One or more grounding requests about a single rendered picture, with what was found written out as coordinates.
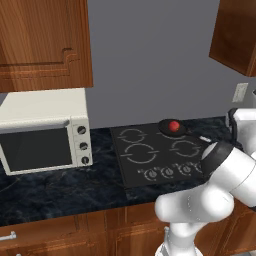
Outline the black frying pan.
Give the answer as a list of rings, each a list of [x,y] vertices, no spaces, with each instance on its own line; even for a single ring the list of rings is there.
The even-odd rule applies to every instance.
[[[178,131],[172,132],[172,131],[169,130],[169,123],[171,121],[177,121],[180,124],[180,129]],[[163,120],[161,120],[158,123],[158,129],[162,134],[164,134],[165,136],[168,136],[168,137],[192,136],[192,137],[198,138],[198,139],[200,139],[204,142],[207,142],[207,143],[211,142],[211,139],[206,138],[202,135],[197,135],[197,134],[192,133],[191,131],[189,131],[185,127],[185,125],[180,120],[177,120],[177,119],[163,119]]]

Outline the black hob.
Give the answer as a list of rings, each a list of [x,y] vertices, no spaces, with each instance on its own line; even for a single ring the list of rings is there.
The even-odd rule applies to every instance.
[[[162,134],[157,123],[110,129],[123,183],[127,188],[203,177],[200,160],[209,142]]]

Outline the white toaster oven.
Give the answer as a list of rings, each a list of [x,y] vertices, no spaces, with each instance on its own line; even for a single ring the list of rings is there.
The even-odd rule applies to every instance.
[[[0,135],[66,128],[72,157],[70,165],[11,172],[0,146],[0,161],[7,175],[69,169],[93,164],[86,91],[83,88],[11,92],[1,96],[0,101]],[[85,134],[80,135],[77,132],[79,126],[86,127]],[[81,142],[86,142],[88,149],[81,150],[79,148]],[[84,156],[90,159],[87,165],[81,162]]]

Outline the dark glass oven door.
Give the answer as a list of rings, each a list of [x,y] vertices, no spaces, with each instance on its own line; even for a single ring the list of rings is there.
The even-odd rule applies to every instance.
[[[66,128],[1,134],[0,146],[11,172],[72,163]]]

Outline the brown wooden cupboard door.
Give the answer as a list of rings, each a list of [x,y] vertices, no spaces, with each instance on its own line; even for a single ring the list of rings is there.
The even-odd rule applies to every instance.
[[[236,200],[229,217],[209,223],[198,232],[195,245],[204,256],[232,256],[256,250],[256,212]]]
[[[153,203],[107,210],[105,223],[108,256],[154,256],[164,240]]]

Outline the brown wooden drawer front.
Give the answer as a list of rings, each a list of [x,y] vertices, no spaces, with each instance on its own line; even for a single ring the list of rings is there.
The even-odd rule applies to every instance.
[[[0,241],[0,256],[81,256],[78,216],[0,227],[0,236],[14,231],[17,238]]]

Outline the white wall socket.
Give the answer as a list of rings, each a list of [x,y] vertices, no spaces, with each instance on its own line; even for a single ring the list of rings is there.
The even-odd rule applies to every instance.
[[[242,102],[246,91],[247,91],[248,84],[247,83],[238,83],[234,92],[234,96],[232,99],[233,103]]]

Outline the large brown wall cupboard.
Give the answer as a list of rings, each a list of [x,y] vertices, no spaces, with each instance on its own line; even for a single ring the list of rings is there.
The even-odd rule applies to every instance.
[[[92,86],[87,0],[0,0],[0,92]]]

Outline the small brown wall cupboard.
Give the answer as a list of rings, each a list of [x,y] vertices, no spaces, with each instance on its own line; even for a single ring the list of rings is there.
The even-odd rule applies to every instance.
[[[256,77],[256,0],[220,0],[209,57]]]

